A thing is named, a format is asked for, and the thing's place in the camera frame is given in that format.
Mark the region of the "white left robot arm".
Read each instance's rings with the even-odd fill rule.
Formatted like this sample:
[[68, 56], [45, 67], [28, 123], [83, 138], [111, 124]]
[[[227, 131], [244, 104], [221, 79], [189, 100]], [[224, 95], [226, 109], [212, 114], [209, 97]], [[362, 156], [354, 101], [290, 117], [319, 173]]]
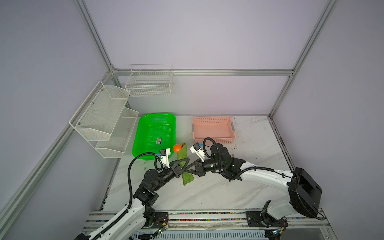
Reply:
[[131, 170], [133, 164], [139, 158], [134, 158], [127, 171], [129, 184], [129, 203], [123, 207], [107, 223], [92, 233], [85, 235], [80, 233], [76, 240], [128, 240], [134, 233], [146, 225], [146, 222], [154, 218], [155, 210], [152, 208], [159, 195], [156, 190], [162, 188], [173, 178], [179, 178], [184, 173], [180, 163], [187, 165], [189, 158], [173, 161], [170, 168], [164, 168], [161, 172], [150, 169], [144, 174], [144, 182], [133, 192]]

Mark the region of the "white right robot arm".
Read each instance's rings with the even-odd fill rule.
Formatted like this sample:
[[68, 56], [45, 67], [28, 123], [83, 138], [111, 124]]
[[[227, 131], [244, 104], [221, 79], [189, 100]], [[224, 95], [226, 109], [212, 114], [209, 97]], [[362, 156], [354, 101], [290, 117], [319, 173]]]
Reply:
[[259, 215], [249, 218], [251, 222], [266, 228], [275, 224], [285, 226], [286, 217], [293, 214], [324, 220], [325, 217], [319, 213], [323, 190], [304, 169], [283, 171], [257, 166], [231, 156], [228, 149], [221, 144], [212, 145], [210, 153], [203, 144], [195, 144], [190, 150], [199, 158], [184, 164], [186, 173], [203, 177], [207, 172], [211, 172], [228, 181], [257, 182], [285, 194], [277, 200], [267, 200]]

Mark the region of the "orange plastic spoon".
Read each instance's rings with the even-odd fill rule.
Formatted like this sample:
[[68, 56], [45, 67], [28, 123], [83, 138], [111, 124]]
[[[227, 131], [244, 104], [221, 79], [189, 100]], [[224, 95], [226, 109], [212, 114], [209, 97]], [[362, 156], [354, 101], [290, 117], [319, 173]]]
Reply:
[[173, 146], [173, 151], [174, 153], [178, 153], [182, 149], [181, 145], [174, 145]]

